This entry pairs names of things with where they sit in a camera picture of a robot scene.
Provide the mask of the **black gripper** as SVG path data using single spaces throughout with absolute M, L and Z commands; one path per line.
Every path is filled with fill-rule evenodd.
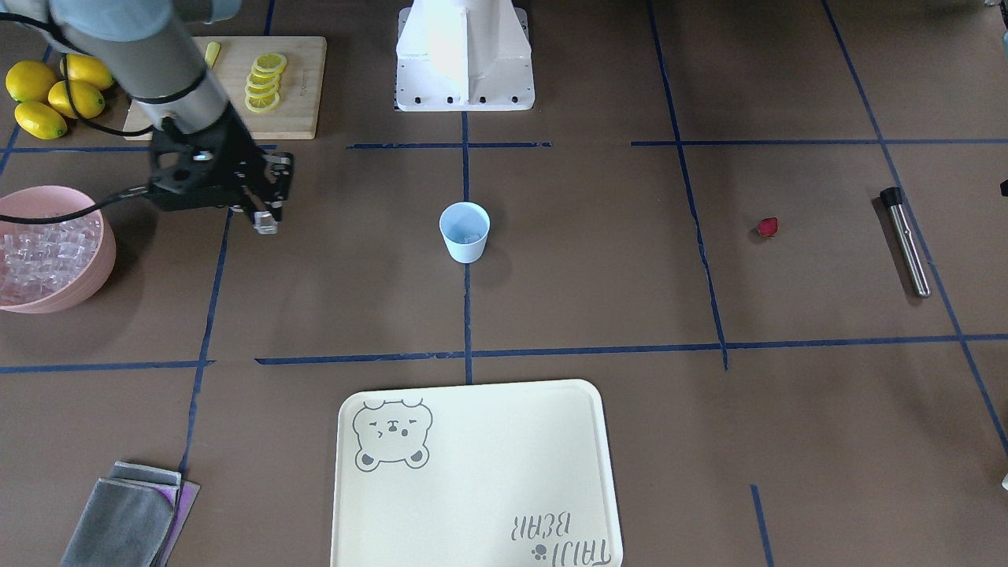
M 231 106 L 199 132 L 180 126 L 166 117 L 154 129 L 149 201 L 162 211 L 233 209 L 259 235 L 276 234 L 291 191 L 293 154 L 263 150 Z

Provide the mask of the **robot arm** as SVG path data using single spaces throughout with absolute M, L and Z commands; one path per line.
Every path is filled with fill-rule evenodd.
M 129 198 L 162 211 L 229 208 L 277 233 L 293 157 L 256 144 L 187 30 L 237 14 L 238 1 L 4 1 L 2 19 L 39 30 L 64 54 L 93 55 L 149 118 L 148 182 L 65 214 L 80 218 Z

